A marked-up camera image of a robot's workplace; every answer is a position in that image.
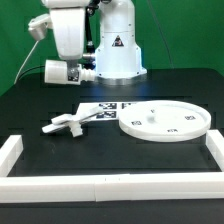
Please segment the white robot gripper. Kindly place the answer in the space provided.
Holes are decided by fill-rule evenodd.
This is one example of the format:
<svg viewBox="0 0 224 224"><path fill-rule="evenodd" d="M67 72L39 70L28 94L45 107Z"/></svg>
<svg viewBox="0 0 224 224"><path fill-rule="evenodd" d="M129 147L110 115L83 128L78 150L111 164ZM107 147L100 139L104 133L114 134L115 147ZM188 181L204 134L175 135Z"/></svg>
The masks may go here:
<svg viewBox="0 0 224 224"><path fill-rule="evenodd" d="M85 9L51 9L50 17L59 57L67 62L69 81L79 80L79 66L76 60L84 51Z"/></svg>

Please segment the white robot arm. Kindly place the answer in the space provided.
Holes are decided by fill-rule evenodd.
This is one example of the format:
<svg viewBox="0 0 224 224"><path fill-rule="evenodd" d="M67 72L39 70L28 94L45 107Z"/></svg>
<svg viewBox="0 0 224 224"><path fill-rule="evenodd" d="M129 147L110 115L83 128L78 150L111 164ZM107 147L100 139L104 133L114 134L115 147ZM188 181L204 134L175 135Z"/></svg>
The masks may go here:
<svg viewBox="0 0 224 224"><path fill-rule="evenodd" d="M54 84L81 84L99 81L127 85L141 80L141 48L135 42L135 9L131 0L97 0L100 11L100 44L93 54L95 67L84 69L85 16L91 0L42 0L49 9L59 59L45 64L45 81Z"/></svg>

